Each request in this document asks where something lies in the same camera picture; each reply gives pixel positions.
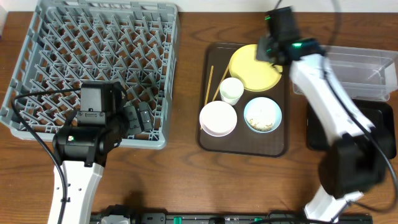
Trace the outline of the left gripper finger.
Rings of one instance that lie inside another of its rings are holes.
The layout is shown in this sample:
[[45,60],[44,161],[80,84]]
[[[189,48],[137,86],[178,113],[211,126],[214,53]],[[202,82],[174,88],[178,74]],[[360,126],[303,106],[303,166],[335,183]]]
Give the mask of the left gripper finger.
[[134,106],[126,106],[124,107],[124,114],[129,121],[127,135],[133,136],[135,134],[139,134],[141,132],[141,125],[136,108]]
[[143,131],[150,131],[153,128],[150,107],[147,102],[140,102],[138,106],[139,116],[141,119],[141,128]]

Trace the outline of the white cup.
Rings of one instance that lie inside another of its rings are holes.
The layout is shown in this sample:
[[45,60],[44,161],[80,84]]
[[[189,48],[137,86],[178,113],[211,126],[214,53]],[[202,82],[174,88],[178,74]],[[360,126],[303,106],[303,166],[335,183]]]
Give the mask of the white cup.
[[244,93],[244,85],[238,78],[226,78],[221,82],[221,100],[234,106]]

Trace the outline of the light blue bowl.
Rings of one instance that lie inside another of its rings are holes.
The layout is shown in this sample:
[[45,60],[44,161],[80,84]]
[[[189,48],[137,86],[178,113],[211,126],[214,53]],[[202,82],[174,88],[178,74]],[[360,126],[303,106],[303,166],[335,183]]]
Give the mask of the light blue bowl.
[[[256,131],[249,124],[249,118],[252,117],[268,117],[274,118],[274,127],[270,131]],[[272,99],[266,97],[257,97],[250,100],[244,108],[244,120],[248,127],[255,133],[271,133],[275,131],[282,122],[282,110],[279,105]]]

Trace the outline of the rice food scraps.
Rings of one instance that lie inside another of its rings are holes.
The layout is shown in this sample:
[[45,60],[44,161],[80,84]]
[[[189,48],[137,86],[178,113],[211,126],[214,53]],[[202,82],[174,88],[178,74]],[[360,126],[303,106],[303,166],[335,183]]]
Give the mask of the rice food scraps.
[[266,132],[274,127],[275,119],[268,117],[252,117],[249,118],[249,124],[256,131]]

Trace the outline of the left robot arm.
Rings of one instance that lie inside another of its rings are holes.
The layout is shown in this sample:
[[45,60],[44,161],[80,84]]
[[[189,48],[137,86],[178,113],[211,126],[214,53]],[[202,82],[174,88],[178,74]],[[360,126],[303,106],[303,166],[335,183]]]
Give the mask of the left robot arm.
[[120,82],[84,82],[80,108],[53,137],[57,165],[49,223],[88,223],[108,153],[129,135],[151,128],[145,111],[127,104]]

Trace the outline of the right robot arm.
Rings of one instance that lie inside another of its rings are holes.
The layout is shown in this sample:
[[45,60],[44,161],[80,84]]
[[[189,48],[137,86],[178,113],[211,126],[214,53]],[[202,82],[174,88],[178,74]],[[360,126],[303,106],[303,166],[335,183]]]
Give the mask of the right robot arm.
[[390,136],[360,112],[330,65],[327,49],[300,35],[291,7],[274,8],[265,18],[269,33],[259,39],[256,59],[288,66],[289,77],[315,112],[330,149],[318,166],[320,188],[297,223],[338,223],[339,216],[365,192],[382,183]]

